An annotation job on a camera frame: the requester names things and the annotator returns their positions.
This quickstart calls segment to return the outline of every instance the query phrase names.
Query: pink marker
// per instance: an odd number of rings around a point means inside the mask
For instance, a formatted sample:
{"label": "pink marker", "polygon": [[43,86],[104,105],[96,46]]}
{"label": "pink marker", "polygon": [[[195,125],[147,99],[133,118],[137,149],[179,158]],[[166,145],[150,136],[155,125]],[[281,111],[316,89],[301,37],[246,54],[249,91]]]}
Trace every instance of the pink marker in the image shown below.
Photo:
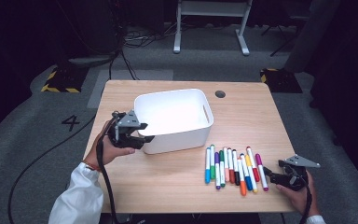
{"label": "pink marker", "polygon": [[261,157],[258,153],[255,154],[255,160],[256,160],[257,166],[258,166],[258,173],[260,173],[263,190],[269,191],[269,186],[267,185],[266,175],[264,174],[264,170],[263,170],[263,162],[261,162]]}

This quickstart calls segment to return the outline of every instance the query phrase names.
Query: wooden table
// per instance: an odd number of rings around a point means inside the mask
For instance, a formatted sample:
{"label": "wooden table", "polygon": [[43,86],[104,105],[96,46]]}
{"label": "wooden table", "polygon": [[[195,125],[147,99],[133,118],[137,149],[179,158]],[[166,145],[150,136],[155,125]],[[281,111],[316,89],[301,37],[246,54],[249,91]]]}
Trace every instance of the wooden table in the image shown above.
{"label": "wooden table", "polygon": [[[181,89],[202,90],[213,111],[214,124],[204,147],[147,155],[142,150],[116,158],[106,165],[118,213],[236,213],[295,211],[287,198],[269,183],[269,191],[258,183],[257,194],[241,196],[240,188],[228,183],[216,190],[206,185],[205,148],[231,147],[245,153],[250,146],[266,167],[282,173],[279,159],[294,155],[281,117],[264,83],[198,81],[108,81],[103,91],[85,155],[114,110],[128,112],[141,94]],[[215,96],[224,91],[225,98]],[[110,212],[103,177],[103,212]]]}

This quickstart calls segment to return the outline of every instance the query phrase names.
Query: metal stand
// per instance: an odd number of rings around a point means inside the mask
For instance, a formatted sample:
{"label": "metal stand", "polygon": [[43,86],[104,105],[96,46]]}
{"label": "metal stand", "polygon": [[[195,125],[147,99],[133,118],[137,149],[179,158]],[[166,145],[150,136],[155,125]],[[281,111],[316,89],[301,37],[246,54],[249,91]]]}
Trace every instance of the metal stand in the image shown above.
{"label": "metal stand", "polygon": [[246,46],[243,32],[245,30],[246,22],[248,21],[249,12],[251,10],[253,0],[248,0],[244,3],[228,3],[228,2],[189,2],[178,1],[177,8],[177,23],[176,35],[173,45],[173,52],[180,52],[181,43],[181,20],[182,15],[197,15],[197,16],[226,16],[226,17],[242,17],[241,29],[236,30],[235,34],[241,45],[243,55],[249,55],[248,47]]}

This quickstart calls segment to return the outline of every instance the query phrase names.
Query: lab coat sleeve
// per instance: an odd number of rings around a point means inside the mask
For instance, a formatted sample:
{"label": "lab coat sleeve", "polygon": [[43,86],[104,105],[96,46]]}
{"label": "lab coat sleeve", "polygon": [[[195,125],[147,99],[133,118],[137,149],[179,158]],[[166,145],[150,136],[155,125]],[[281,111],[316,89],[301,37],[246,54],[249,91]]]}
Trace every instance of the lab coat sleeve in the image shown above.
{"label": "lab coat sleeve", "polygon": [[48,219],[55,223],[98,223],[103,206],[103,191],[98,183],[99,173],[81,162],[71,174],[69,188],[53,205]]}

